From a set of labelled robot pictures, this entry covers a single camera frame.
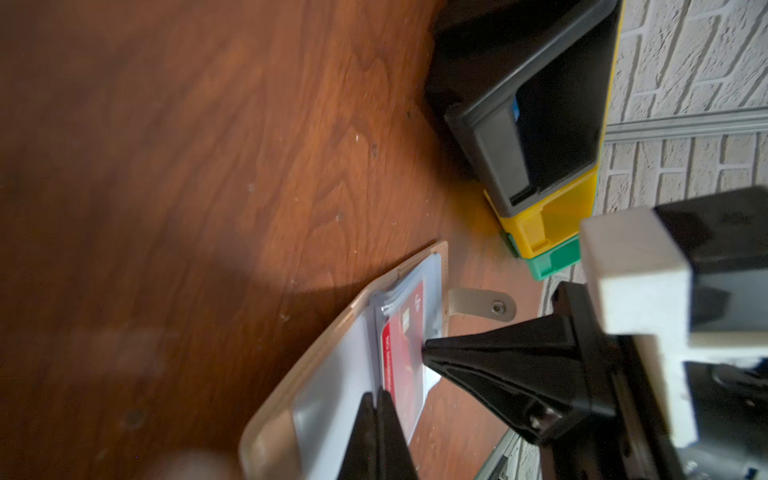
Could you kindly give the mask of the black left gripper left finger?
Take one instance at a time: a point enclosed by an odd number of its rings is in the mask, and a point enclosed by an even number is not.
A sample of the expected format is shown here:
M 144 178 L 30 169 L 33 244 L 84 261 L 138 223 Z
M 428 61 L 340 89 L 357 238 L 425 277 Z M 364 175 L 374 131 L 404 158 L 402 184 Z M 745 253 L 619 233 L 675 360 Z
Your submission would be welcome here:
M 374 480 L 378 467 L 378 416 L 371 392 L 362 396 L 338 480 Z

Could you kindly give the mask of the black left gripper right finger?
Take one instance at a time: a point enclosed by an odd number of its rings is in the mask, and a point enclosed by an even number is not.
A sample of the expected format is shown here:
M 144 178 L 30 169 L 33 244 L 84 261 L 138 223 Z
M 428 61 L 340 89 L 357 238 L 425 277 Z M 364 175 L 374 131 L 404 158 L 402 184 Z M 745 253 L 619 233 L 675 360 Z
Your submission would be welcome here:
M 418 479 L 394 401 L 384 389 L 377 395 L 377 478 Z

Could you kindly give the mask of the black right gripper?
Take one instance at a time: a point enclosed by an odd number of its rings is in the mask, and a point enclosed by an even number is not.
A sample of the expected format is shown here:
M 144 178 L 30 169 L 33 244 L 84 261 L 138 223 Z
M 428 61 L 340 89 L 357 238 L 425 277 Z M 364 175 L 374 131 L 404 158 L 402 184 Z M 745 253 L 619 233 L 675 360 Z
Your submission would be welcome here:
M 747 369 L 684 363 L 699 438 L 676 447 L 638 342 L 603 334 L 583 285 L 559 283 L 549 303 L 558 314 L 422 350 L 428 368 L 524 440 L 549 444 L 542 478 L 766 478 L 765 360 Z

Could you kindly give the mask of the red credit card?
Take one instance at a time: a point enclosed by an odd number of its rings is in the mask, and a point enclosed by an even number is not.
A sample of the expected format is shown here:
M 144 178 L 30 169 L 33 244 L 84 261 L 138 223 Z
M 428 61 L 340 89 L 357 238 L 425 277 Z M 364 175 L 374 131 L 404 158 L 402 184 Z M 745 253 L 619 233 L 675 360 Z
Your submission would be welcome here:
M 424 282 L 402 293 L 385 315 L 379 334 L 383 388 L 390 394 L 406 442 L 413 437 L 425 401 L 422 363 Z

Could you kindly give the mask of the green plastic bin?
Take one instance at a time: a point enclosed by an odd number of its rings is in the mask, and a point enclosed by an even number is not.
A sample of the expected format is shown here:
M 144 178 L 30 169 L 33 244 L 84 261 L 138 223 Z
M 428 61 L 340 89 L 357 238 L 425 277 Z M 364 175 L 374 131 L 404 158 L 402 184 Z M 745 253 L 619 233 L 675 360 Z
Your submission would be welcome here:
M 578 234 L 562 244 L 545 251 L 541 255 L 530 259 L 522 257 L 511 234 L 503 233 L 502 237 L 505 239 L 512 255 L 524 261 L 531 276 L 536 281 L 543 281 L 568 269 L 581 260 Z

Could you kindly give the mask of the yellow plastic bin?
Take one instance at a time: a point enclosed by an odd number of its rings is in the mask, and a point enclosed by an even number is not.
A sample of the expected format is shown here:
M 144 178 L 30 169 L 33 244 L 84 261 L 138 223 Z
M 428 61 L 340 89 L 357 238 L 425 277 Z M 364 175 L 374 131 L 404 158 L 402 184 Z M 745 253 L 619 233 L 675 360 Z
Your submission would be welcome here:
M 615 76 L 623 2 L 517 92 L 515 123 L 531 192 L 501 216 L 523 258 L 579 232 L 592 213 Z

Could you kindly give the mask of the black plastic bin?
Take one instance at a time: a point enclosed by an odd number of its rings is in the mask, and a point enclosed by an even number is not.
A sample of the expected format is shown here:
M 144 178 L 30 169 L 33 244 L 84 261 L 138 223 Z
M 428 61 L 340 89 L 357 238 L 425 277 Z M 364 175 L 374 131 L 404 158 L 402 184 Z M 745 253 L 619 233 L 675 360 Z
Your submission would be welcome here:
M 511 218 L 595 166 L 623 4 L 450 1 L 425 95 Z

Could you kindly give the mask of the aluminium corner profile right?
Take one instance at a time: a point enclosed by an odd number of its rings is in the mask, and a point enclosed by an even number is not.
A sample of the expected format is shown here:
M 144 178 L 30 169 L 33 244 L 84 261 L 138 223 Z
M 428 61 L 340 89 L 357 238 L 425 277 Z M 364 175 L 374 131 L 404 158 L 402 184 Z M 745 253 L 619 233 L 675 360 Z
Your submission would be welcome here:
M 767 108 L 756 107 L 609 124 L 606 127 L 604 142 L 638 143 L 766 131 Z

